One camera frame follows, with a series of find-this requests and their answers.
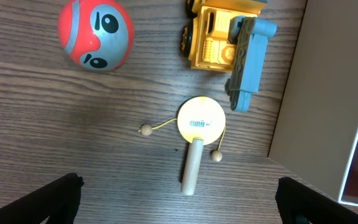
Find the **yellow grey toy truck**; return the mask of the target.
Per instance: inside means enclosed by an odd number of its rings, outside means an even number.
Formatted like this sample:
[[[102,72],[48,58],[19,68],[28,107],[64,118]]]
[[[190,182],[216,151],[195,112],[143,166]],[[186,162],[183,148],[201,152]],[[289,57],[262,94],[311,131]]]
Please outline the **yellow grey toy truck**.
[[[230,73],[225,92],[231,110],[245,113],[259,90],[269,40],[276,23],[261,18],[268,0],[187,0],[191,21],[181,50],[192,69]]]

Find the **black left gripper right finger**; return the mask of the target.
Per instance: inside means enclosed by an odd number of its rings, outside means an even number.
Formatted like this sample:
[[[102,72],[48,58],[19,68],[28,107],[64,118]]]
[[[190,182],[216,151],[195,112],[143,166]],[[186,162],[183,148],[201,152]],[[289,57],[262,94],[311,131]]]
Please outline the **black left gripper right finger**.
[[[278,180],[275,200],[283,224],[358,224],[358,214],[290,177]]]

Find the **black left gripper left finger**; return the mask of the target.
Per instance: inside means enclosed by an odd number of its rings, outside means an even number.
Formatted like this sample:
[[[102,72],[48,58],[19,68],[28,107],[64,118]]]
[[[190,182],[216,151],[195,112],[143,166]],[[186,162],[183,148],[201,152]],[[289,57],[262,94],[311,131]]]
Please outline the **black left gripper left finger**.
[[[0,208],[0,223],[73,224],[81,200],[83,178],[63,177]]]

